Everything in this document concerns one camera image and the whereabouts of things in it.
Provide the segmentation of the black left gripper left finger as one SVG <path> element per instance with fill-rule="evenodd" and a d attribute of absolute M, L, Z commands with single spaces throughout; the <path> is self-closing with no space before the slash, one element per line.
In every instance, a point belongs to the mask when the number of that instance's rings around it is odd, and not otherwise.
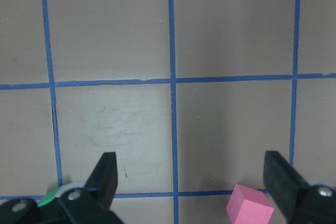
<path fill-rule="evenodd" d="M 101 206 L 109 210 L 117 190 L 117 157 L 115 152 L 105 152 L 87 179 L 86 189 Z"/>

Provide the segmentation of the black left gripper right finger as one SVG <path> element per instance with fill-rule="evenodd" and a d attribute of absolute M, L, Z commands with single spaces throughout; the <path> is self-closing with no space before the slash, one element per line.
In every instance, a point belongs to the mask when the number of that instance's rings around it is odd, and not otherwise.
<path fill-rule="evenodd" d="M 263 183 L 286 220 L 292 220 L 310 185 L 277 151 L 265 151 Z"/>

